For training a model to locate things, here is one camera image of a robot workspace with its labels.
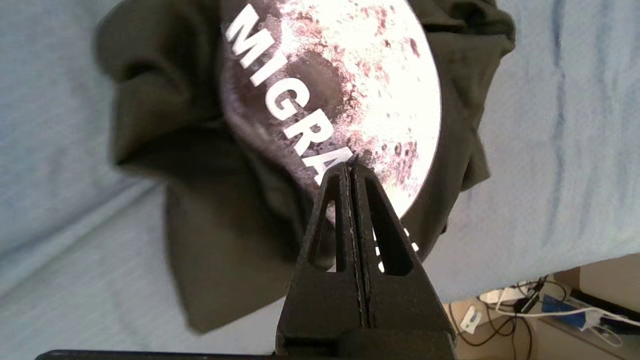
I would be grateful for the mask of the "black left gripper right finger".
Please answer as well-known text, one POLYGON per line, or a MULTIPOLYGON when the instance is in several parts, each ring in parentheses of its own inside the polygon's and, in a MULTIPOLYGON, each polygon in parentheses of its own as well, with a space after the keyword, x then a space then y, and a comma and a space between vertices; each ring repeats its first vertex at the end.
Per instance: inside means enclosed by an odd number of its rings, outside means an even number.
POLYGON ((375 330, 452 331, 422 262, 374 171, 355 163, 351 188, 366 325, 375 330))

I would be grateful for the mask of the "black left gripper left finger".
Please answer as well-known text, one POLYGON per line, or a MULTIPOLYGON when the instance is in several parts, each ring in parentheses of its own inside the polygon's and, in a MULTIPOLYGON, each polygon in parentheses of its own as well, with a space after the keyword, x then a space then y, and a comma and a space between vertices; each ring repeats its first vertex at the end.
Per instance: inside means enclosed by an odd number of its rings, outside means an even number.
POLYGON ((365 326, 356 234, 350 169, 342 163, 325 173, 311 211, 276 328, 277 356, 334 357, 340 337, 365 326), (315 264, 325 234, 322 222, 331 202, 336 213, 334 272, 315 264))

